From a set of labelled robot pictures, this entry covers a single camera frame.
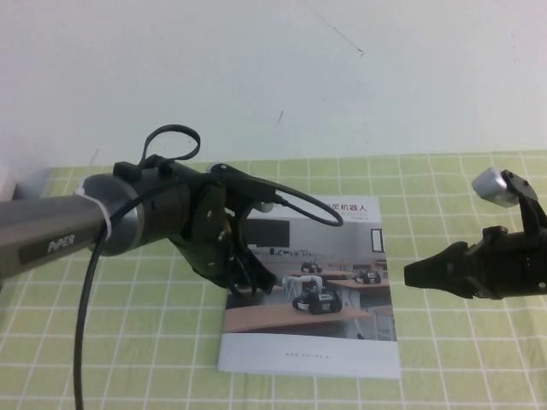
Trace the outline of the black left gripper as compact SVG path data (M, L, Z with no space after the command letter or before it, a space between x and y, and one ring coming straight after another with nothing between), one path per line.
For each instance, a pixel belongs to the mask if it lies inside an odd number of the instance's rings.
M269 295L276 285L276 276L256 255L254 244L243 241L238 220L227 215L219 229L209 238L179 236L179 252L192 270L209 282L239 293L250 288Z

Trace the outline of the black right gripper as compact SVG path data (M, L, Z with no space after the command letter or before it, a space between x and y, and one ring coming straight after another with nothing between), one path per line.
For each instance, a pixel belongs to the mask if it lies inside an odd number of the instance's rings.
M476 272L471 260L475 248L475 244L456 242L438 254L407 265L405 284L474 298L481 292L473 279ZM485 228L476 257L487 298L546 294L545 229L528 235L523 231L510 233L500 225Z

